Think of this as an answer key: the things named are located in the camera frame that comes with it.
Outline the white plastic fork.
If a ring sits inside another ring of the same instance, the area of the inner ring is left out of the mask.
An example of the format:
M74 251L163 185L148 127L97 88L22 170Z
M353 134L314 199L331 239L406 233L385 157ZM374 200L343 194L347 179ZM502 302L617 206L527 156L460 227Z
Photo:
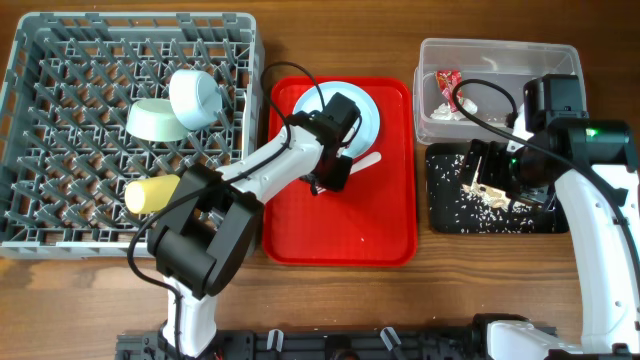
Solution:
M351 167L350 174L355 174L361 170L364 170L370 166L377 164L382 159L382 155L379 152L372 152L358 160Z

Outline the light blue plate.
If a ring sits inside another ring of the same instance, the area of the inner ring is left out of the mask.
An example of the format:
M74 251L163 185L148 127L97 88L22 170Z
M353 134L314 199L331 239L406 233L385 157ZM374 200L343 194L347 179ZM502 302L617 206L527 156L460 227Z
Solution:
M320 131L320 139L328 140L326 156L351 159L372 147L381 126L373 98L361 87L344 81L313 85L299 97L287 121Z

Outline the white napkin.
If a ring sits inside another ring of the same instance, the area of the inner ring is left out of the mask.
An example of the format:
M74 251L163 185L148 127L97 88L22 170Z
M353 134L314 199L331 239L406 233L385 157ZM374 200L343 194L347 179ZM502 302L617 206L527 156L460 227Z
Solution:
M463 98L461 100L461 105L463 106L465 111L472 115L474 115L478 110L477 105L467 98ZM442 103L437 109L432 112L430 118L433 120L441 121L459 121L465 119L466 116L462 112L460 112L454 105Z

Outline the red snack wrapper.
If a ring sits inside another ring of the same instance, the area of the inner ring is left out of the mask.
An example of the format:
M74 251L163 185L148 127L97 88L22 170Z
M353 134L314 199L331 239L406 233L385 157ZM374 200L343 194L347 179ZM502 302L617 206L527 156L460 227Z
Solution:
M447 100L452 113L458 111L453 101L453 90L462 81L461 72L458 70L440 70L436 72L436 81L442 95Z

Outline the light blue bowl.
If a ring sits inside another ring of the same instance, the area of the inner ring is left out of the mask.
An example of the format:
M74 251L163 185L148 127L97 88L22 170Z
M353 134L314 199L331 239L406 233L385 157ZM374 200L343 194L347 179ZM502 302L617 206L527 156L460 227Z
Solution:
M169 83L169 100L179 122L191 131L216 122L223 109L218 83L200 70L176 71Z

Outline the green bowl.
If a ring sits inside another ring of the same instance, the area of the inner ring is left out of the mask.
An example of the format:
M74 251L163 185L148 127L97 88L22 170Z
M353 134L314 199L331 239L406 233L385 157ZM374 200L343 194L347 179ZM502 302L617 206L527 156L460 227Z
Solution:
M180 141L190 133L178 120L170 101L158 98L141 99L131 105L126 131L151 142Z

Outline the yellow cup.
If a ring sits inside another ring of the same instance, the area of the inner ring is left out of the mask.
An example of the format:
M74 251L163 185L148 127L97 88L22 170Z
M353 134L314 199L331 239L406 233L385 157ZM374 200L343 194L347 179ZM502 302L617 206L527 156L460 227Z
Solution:
M180 177L163 175L130 182L124 193L127 209L133 214L150 214L162 210L176 190Z

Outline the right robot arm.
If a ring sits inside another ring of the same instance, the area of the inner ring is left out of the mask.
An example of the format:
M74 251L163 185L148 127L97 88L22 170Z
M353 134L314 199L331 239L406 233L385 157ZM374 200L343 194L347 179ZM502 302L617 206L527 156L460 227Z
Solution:
M500 190L530 205L545 190L561 204L582 296L577 345L517 316L481 315L474 324L486 359L636 359L639 356L639 159L623 121L592 120L575 75L548 74L523 87L499 148L473 141L460 181Z

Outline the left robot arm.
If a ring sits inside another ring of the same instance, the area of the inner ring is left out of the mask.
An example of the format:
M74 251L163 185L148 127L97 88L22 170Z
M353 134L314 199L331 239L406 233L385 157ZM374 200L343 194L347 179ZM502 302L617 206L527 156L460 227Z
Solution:
M265 205L297 180L340 192L353 160L343 149L360 127L354 101L334 94L321 110L284 120L280 135L243 161L181 175L147 242L173 305L163 329L176 358L196 358L215 337L217 296L239 270Z

